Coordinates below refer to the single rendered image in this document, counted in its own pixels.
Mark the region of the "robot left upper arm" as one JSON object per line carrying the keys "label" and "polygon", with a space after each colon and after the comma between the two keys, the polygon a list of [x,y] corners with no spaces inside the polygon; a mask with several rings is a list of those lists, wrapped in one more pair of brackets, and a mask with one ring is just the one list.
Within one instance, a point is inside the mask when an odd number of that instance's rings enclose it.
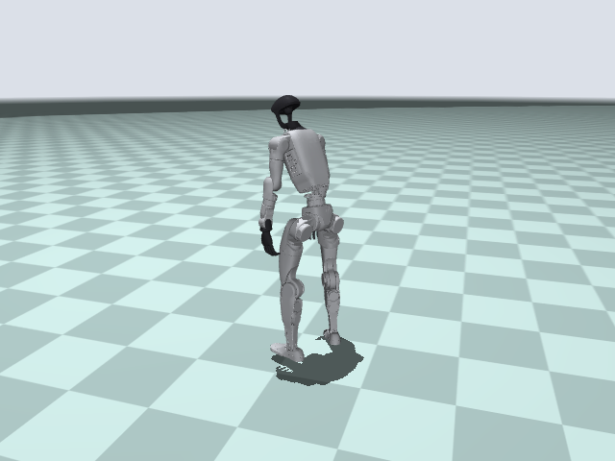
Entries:
{"label": "robot left upper arm", "polygon": [[273,191],[282,188],[284,154],[289,149],[289,140],[290,135],[281,135],[271,138],[268,144],[270,176],[267,178],[271,178],[273,181]]}

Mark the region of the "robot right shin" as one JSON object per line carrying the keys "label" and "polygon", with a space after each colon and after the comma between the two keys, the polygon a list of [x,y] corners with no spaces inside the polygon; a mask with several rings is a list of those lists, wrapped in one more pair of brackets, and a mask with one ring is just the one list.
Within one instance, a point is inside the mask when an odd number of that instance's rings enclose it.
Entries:
{"label": "robot right shin", "polygon": [[339,275],[335,271],[336,277],[336,287],[334,289],[325,288],[324,286],[324,295],[325,295],[325,305],[329,315],[329,331],[332,333],[337,332],[337,314],[340,304],[340,293],[339,293]]}

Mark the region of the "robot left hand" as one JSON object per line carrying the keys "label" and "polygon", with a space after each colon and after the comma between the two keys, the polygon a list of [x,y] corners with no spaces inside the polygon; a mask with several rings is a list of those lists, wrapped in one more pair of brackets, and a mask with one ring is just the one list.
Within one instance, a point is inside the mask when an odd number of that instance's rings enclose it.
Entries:
{"label": "robot left hand", "polygon": [[262,231],[262,234],[261,234],[261,244],[263,245],[264,250],[265,250],[266,253],[268,253],[268,254],[270,254],[272,256],[273,255],[274,256],[280,255],[280,253],[277,253],[274,250],[273,241],[272,241],[272,237],[271,237],[271,234],[270,234],[271,230],[272,230],[272,222],[271,222],[270,219],[267,219],[265,221],[265,229],[264,228],[260,228],[260,231]]}

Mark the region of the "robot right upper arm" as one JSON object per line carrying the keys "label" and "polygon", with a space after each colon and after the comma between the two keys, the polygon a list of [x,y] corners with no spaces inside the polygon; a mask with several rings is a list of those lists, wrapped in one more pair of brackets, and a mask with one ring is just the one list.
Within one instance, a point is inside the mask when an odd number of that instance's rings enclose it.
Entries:
{"label": "robot right upper arm", "polygon": [[[321,135],[321,134],[318,134],[318,137],[319,137],[319,139],[320,139],[321,146],[322,146],[322,149],[323,149],[323,152],[324,152],[324,155],[325,155],[325,159],[326,159],[326,162],[327,162],[327,165],[328,165],[327,156],[326,156],[326,151],[325,151],[325,138],[324,138],[324,136],[323,136],[323,135]],[[329,166],[328,166],[328,168],[329,168]],[[329,178],[330,178],[330,171],[329,171]]]}

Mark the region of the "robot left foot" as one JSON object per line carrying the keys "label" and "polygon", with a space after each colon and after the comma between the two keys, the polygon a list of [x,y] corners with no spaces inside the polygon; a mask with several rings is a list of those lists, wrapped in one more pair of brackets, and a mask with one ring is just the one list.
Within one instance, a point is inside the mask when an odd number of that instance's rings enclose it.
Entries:
{"label": "robot left foot", "polygon": [[291,351],[286,349],[286,344],[274,343],[271,345],[270,350],[280,356],[290,358],[295,362],[301,362],[305,359],[303,351],[298,347],[296,348],[295,345],[294,350]]}

